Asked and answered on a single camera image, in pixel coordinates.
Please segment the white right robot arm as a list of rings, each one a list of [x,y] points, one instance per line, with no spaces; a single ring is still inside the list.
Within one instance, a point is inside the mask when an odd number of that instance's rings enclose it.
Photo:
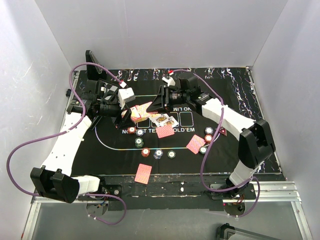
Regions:
[[[175,105],[186,104],[192,111],[216,122],[218,129],[231,133],[238,140],[239,161],[226,180],[226,188],[218,192],[227,192],[230,198],[237,199],[243,195],[244,186],[259,166],[276,151],[271,128],[266,120],[245,117],[225,105],[221,97],[202,91],[198,79],[192,73],[181,73],[178,76],[180,86],[176,87],[172,77],[163,77],[166,84],[159,88],[147,111],[165,113]]]

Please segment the red burn card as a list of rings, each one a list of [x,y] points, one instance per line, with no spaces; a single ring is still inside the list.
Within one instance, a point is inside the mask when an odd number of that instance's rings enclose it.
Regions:
[[[169,125],[159,126],[156,129],[156,134],[159,139],[172,136],[175,134],[173,127]]]

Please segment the red playing card box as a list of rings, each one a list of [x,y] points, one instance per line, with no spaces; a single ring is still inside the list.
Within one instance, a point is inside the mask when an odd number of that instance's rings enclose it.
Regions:
[[[146,108],[142,105],[136,105],[130,108],[131,110],[131,120],[134,123],[139,123],[147,120],[150,116],[148,112],[146,112]]]

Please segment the black red all-in triangle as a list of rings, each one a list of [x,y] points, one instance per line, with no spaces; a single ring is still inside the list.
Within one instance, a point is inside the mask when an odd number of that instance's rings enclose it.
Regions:
[[[224,136],[227,136],[227,135],[228,135],[227,130],[226,130],[224,127],[221,127],[221,128],[219,129],[219,133],[220,133],[221,135],[224,135]]]

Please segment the red cards bottom edge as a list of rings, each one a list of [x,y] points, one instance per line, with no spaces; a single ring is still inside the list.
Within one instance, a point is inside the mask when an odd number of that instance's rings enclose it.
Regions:
[[[152,166],[140,163],[134,178],[134,181],[147,185],[151,175]]]

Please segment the red chips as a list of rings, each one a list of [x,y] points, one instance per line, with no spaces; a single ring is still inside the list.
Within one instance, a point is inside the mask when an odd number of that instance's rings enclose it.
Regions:
[[[211,134],[206,134],[204,140],[207,144],[209,144],[213,141],[213,136]]]
[[[129,127],[129,128],[127,129],[127,132],[128,132],[129,134],[135,134],[135,133],[136,133],[136,128],[135,128],[135,127]]]

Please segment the blue poker chip stack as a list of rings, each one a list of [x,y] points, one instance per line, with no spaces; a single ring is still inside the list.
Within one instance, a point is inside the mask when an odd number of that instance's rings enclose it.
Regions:
[[[153,157],[159,160],[163,156],[163,151],[161,149],[155,150]]]

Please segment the red poker chip stack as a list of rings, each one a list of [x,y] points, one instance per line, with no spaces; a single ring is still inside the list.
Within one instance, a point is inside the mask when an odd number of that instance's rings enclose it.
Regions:
[[[148,157],[150,154],[150,149],[149,148],[143,148],[142,151],[141,151],[141,155],[143,157]]]

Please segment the blue chips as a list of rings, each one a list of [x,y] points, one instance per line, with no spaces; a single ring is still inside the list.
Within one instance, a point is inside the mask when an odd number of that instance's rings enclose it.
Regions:
[[[145,132],[144,132],[143,129],[138,129],[138,130],[136,131],[136,135],[137,135],[138,137],[142,137],[144,134],[145,134]]]
[[[206,135],[212,135],[213,132],[214,132],[213,128],[212,128],[212,127],[209,127],[209,126],[206,127],[204,131],[205,131],[205,134],[206,134]]]

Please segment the green chips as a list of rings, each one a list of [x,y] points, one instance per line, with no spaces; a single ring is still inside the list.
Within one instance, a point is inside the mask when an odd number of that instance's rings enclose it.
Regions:
[[[137,137],[134,141],[136,148],[142,148],[144,146],[143,139],[141,137]]]
[[[207,152],[207,147],[205,147],[205,146],[200,147],[199,153],[204,155],[206,152]]]

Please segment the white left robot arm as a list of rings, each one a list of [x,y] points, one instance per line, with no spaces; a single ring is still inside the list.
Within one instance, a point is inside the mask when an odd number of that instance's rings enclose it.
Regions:
[[[64,134],[57,137],[41,167],[31,170],[31,181],[41,197],[73,203],[79,195],[88,193],[95,200],[106,196],[106,187],[98,177],[72,177],[72,165],[85,133],[99,117],[110,117],[117,129],[133,124],[127,103],[135,98],[125,82],[107,87],[102,81],[87,81],[84,92],[66,110]]]

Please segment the green poker chip stack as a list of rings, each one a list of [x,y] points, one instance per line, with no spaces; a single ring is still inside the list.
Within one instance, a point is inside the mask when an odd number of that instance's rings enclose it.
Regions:
[[[170,150],[170,151],[167,153],[167,156],[168,156],[170,159],[173,159],[173,158],[176,157],[176,153],[175,153],[175,151]]]

